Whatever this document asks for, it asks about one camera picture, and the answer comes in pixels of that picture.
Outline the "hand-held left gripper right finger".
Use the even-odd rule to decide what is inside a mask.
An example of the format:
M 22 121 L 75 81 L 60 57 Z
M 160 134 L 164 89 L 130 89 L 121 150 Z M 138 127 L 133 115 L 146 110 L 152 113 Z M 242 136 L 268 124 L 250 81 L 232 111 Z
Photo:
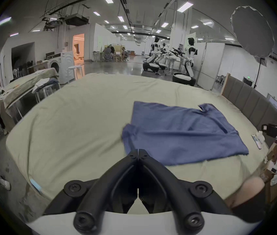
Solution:
M 147 151 L 138 153 L 140 201 L 149 214 L 172 211 L 179 234 L 198 234 L 206 223 L 202 212 L 233 215 L 211 184 L 179 180 Z

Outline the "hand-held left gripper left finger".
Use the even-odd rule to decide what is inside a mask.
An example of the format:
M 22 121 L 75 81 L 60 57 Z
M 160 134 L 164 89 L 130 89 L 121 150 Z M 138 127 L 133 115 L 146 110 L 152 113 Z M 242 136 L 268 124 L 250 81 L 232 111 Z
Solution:
M 73 226 L 80 234 L 98 234 L 105 211 L 127 214 L 137 199 L 138 155 L 132 150 L 98 179 L 67 182 L 43 216 L 75 212 Z

